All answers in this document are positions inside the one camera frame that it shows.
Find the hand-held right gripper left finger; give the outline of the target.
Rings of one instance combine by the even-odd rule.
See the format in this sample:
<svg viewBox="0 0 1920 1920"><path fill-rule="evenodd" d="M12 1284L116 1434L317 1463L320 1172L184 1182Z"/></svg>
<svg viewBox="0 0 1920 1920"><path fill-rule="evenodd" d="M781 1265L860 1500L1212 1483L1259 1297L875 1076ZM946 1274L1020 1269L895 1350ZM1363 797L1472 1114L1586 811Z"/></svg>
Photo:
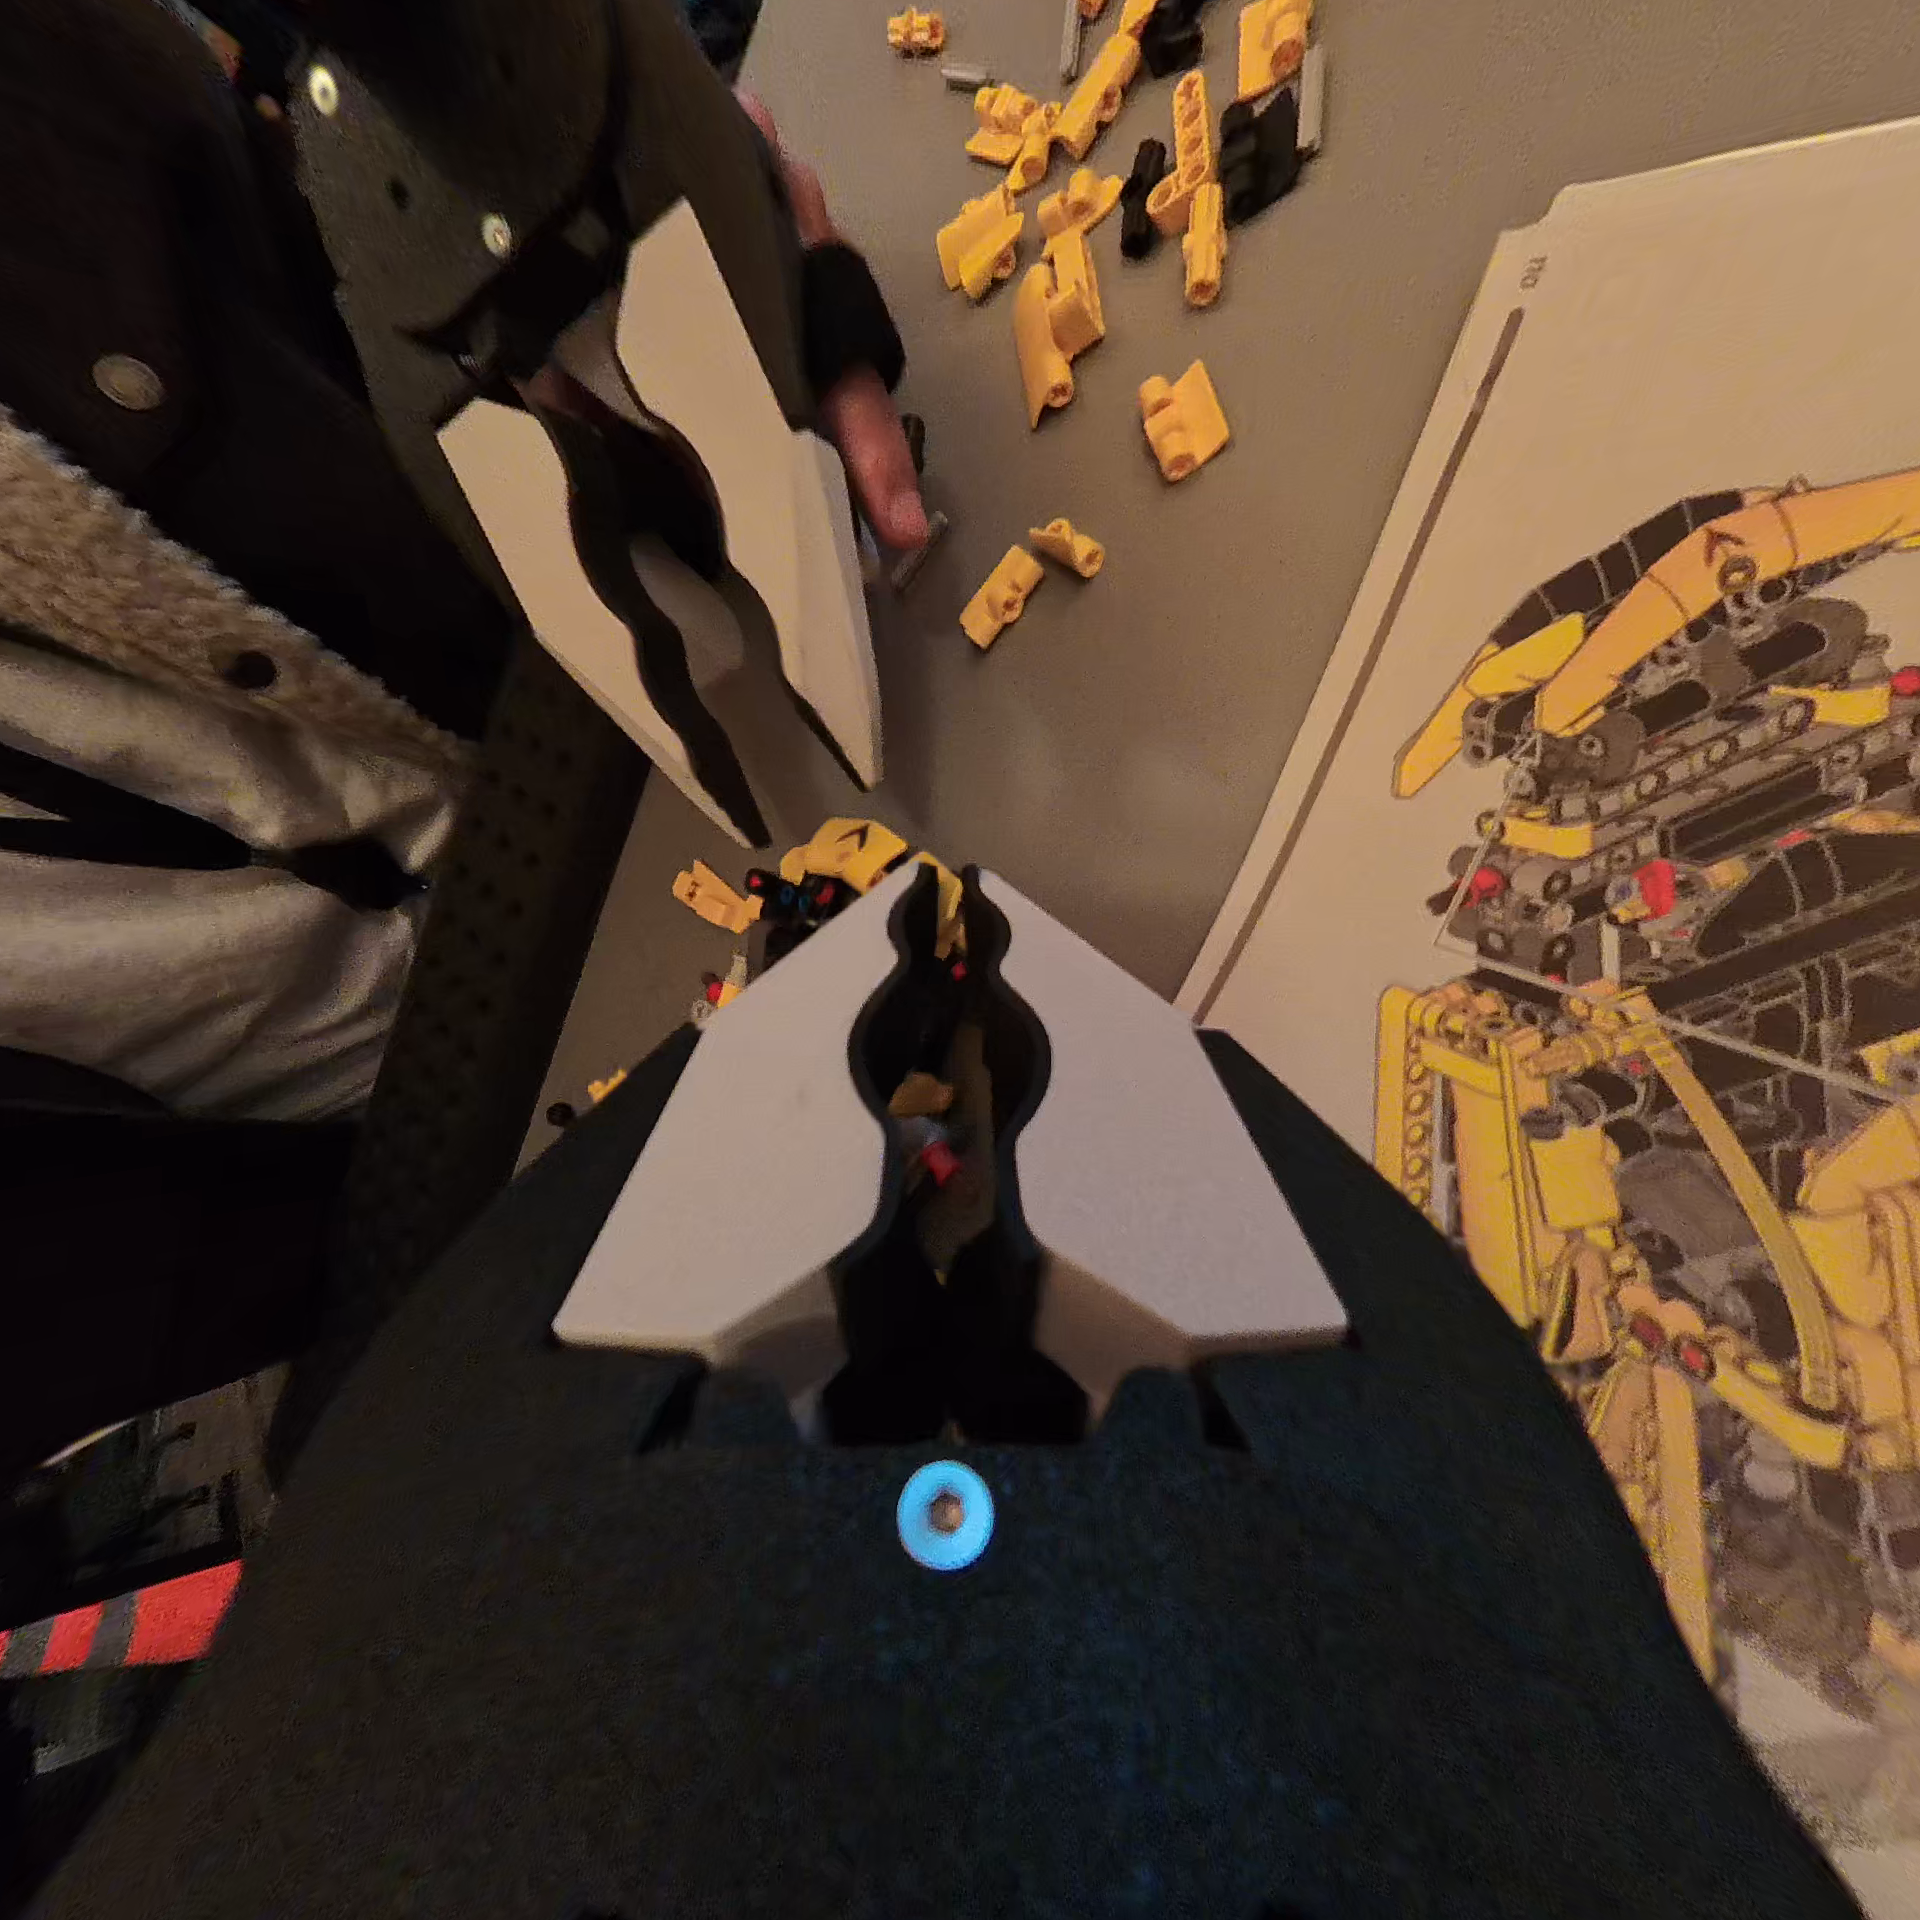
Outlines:
<svg viewBox="0 0 1920 1920"><path fill-rule="evenodd" d="M901 964L909 863L699 1031L550 1333L573 1350L691 1355L814 1397L848 1350L831 1266L888 1202L891 1125L858 1091L858 1017Z"/></svg>

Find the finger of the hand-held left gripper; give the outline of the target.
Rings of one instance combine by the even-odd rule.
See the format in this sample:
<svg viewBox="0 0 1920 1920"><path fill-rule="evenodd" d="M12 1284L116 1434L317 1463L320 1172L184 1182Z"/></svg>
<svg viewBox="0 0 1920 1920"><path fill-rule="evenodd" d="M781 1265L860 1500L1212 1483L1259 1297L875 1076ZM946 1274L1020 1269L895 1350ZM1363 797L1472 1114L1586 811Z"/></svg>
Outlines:
<svg viewBox="0 0 1920 1920"><path fill-rule="evenodd" d="M861 537L839 453L784 418L691 204L630 247L615 362L640 410L674 427L703 469L723 533L692 612L692 686L751 778L786 785L814 737L853 788L882 778L879 678Z"/></svg>
<svg viewBox="0 0 1920 1920"><path fill-rule="evenodd" d="M591 703L740 847L767 827L685 635L632 559L613 445L548 407L471 401L439 433L531 635Z"/></svg>

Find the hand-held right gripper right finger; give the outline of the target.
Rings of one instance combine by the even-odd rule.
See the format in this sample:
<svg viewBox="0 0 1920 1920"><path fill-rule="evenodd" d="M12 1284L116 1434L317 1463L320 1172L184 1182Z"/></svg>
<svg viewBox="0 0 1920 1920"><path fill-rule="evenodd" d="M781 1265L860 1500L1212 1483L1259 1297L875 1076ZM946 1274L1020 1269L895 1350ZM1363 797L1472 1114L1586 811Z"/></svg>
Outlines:
<svg viewBox="0 0 1920 1920"><path fill-rule="evenodd" d="M1334 1346L1346 1310L1187 1015L968 868L1015 1322L1090 1397Z"/></svg>

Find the person's left hand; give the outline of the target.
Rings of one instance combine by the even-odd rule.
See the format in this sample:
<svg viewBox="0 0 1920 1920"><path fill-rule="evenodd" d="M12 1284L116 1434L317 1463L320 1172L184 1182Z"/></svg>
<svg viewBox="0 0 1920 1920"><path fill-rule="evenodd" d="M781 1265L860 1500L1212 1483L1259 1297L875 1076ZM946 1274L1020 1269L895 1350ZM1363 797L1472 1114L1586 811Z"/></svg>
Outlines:
<svg viewBox="0 0 1920 1920"><path fill-rule="evenodd" d="M860 292L861 309L858 346L879 347L878 319L885 318L878 286L866 261L836 229L820 178L781 140L778 123L763 100L749 90L734 86L736 102L751 118L765 150L772 155L784 181L784 197L799 234L808 271L820 286L839 292ZM922 495L922 479L901 423L893 383L899 354L875 359L869 353L836 350L839 363L831 383L819 387L819 423L830 443L843 458L843 469L871 530L893 548L918 548L928 539L928 511Z"/></svg>

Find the pile of yellow black bricks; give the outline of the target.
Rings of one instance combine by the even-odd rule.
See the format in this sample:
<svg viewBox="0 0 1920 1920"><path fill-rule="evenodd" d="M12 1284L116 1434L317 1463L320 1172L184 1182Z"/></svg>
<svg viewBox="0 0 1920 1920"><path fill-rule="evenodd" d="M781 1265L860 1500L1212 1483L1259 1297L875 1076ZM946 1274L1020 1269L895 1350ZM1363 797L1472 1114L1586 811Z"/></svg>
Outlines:
<svg viewBox="0 0 1920 1920"><path fill-rule="evenodd" d="M972 162L997 182L934 235L943 289L972 303L1012 292L1010 326L1030 430L1076 396L1076 365L1107 341L1095 234L1118 221L1122 261L1175 249L1189 313L1219 303L1231 234L1283 204L1322 150L1326 49L1315 2L1240 5L1231 86L1212 105L1204 5L1063 7L1067 93L1046 100L986 69L946 62L972 99Z"/></svg>

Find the white shirt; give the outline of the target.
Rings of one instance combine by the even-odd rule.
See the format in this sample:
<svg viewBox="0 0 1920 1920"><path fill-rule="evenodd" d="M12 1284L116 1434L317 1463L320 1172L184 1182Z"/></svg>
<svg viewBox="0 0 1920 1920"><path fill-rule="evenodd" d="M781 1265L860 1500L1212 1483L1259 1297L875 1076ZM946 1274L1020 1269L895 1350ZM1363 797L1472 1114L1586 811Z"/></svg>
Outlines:
<svg viewBox="0 0 1920 1920"><path fill-rule="evenodd" d="M5 748L238 839L230 870L5 850L5 1044L108 1071L184 1115L362 1114L424 906L359 909L256 863L359 837L422 877L460 785L274 716L5 635Z"/></svg>

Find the red striped band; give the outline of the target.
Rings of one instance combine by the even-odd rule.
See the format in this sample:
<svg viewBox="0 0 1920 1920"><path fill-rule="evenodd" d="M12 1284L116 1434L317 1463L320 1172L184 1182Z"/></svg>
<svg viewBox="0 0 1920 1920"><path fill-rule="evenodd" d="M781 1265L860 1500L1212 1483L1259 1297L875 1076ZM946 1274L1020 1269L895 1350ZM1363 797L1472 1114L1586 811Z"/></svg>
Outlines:
<svg viewBox="0 0 1920 1920"><path fill-rule="evenodd" d="M3 1681L196 1665L208 1655L244 1572L242 1558L5 1628Z"/></svg>

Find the open instruction booklet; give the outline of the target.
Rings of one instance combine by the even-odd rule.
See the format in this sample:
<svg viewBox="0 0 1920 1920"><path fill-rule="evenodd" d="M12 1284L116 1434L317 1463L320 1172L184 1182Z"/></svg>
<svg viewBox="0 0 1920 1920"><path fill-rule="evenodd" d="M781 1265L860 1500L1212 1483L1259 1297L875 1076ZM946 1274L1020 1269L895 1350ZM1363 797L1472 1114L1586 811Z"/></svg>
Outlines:
<svg viewBox="0 0 1920 1920"><path fill-rule="evenodd" d="M1452 1238L1915 1915L1915 122L1501 238L1181 1002Z"/></svg>

